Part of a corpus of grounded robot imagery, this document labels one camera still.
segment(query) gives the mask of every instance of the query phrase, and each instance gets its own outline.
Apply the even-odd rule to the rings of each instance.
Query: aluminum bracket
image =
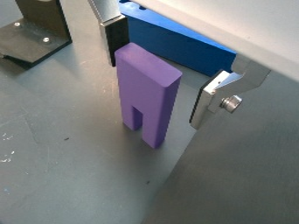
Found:
[[[108,63],[115,67],[115,52],[129,43],[127,17],[120,15],[117,0],[88,0],[88,3],[97,18],[100,36],[105,42]]]
[[[219,71],[200,88],[189,120],[196,130],[220,109],[235,112],[241,103],[236,95],[257,88],[271,72],[267,67],[239,54],[231,70],[233,73]]]
[[[33,67],[71,44],[60,0],[14,0],[22,18],[0,28],[0,58]]]

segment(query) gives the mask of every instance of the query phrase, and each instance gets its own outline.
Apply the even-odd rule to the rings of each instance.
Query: metal plate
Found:
[[[88,0],[88,2],[100,23],[120,16],[117,0]]]

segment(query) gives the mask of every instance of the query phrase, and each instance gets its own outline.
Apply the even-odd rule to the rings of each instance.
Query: screw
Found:
[[[41,41],[42,41],[42,43],[45,43],[45,44],[49,44],[49,43],[50,43],[50,39],[49,39],[49,38],[44,38]]]
[[[219,106],[232,114],[237,109],[240,103],[241,99],[236,95],[232,95],[229,98],[225,98],[221,101],[221,104]]]
[[[14,27],[20,27],[21,24],[20,24],[18,22],[16,22],[16,23],[13,23],[13,26],[14,26]]]

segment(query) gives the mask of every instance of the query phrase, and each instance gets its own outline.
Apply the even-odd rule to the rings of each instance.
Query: white panel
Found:
[[[299,81],[297,0],[133,0]]]

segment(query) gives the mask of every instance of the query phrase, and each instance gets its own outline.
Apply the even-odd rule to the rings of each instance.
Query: silver metal part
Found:
[[[88,0],[88,3],[100,23],[121,15],[117,0]]]
[[[195,129],[220,109],[233,113],[241,103],[237,94],[257,88],[271,72],[267,67],[239,54],[231,70],[233,73],[219,72],[200,89],[191,114],[191,126]]]
[[[45,43],[45,44],[50,43],[50,39],[49,39],[49,38],[44,38],[41,41],[42,41],[42,43]]]
[[[100,36],[107,48],[108,63],[116,66],[116,50],[128,44],[127,17],[120,14],[117,0],[88,0],[99,20]]]
[[[232,95],[229,98],[221,101],[221,104],[219,106],[232,114],[237,109],[240,103],[241,99],[236,95]]]

